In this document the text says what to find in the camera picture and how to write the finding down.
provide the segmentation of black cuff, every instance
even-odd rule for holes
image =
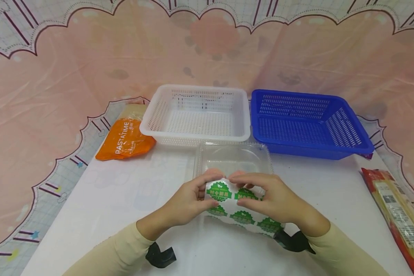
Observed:
[[[273,239],[280,244],[283,248],[292,252],[301,252],[304,250],[309,251],[312,254],[316,254],[308,243],[307,237],[299,231],[292,237],[285,233],[283,230],[279,230],[275,233]]]
[[[154,267],[166,268],[172,262],[176,261],[177,257],[175,256],[172,247],[164,252],[161,252],[158,244],[154,242],[149,247],[149,251],[147,251],[146,260],[149,261],[149,263]]]

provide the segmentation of pasta package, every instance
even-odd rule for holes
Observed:
[[[388,171],[364,169],[363,176],[402,255],[414,273],[414,206]]]
[[[149,152],[156,141],[140,132],[140,123],[146,105],[129,103],[112,125],[106,140],[98,151],[97,160],[124,159]]]

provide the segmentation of sticker sheet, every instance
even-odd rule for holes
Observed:
[[[264,194],[263,189],[259,187],[238,189],[226,178],[209,182],[206,186],[205,199],[213,198],[219,202],[219,206],[207,210],[206,216],[273,238],[277,231],[284,228],[284,225],[266,215],[237,205],[240,198],[262,200]]]

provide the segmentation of sleeve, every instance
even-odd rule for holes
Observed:
[[[90,250],[63,276],[131,275],[140,270],[152,243],[132,223]]]
[[[329,276],[389,276],[370,255],[350,240],[337,226],[331,224],[323,236],[307,237],[315,251],[312,258]]]

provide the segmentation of white table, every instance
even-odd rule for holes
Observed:
[[[22,276],[59,276],[87,251],[127,224],[164,204],[192,178],[195,151],[161,146],[144,157],[92,160],[56,217]],[[412,276],[359,168],[386,168],[351,156],[340,161],[272,155],[274,172],[300,197],[337,224],[391,276]],[[289,225],[287,232],[293,233]],[[137,275],[324,275],[306,253],[217,220],[198,217],[158,239],[178,261],[165,269],[147,262]]]

